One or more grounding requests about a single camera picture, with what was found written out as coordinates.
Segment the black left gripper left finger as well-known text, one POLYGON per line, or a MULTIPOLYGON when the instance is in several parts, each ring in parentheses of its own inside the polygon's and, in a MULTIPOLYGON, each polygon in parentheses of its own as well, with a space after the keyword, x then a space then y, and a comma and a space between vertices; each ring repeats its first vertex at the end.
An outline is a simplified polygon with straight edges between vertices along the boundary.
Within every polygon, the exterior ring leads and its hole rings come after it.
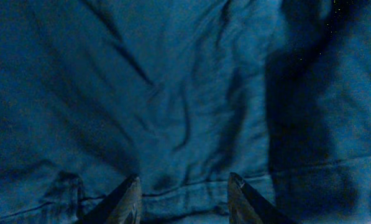
POLYGON ((75 224, 140 224, 142 188, 131 175, 75 224))

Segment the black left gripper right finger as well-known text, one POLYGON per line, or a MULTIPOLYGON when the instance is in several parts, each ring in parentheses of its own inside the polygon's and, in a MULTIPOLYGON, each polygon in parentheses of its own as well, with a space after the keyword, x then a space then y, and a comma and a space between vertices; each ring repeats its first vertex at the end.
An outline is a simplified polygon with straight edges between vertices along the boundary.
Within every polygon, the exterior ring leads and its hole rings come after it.
POLYGON ((235 172, 229 174, 227 199, 230 224, 296 224, 235 172))

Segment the navy blue shorts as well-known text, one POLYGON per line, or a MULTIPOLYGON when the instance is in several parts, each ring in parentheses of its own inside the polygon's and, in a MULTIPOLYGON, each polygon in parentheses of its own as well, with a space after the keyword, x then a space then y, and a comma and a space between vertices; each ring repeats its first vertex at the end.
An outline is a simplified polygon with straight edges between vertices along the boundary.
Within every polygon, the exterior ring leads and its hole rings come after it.
POLYGON ((0 223, 227 223, 241 175, 371 222, 371 1, 0 1, 0 223))

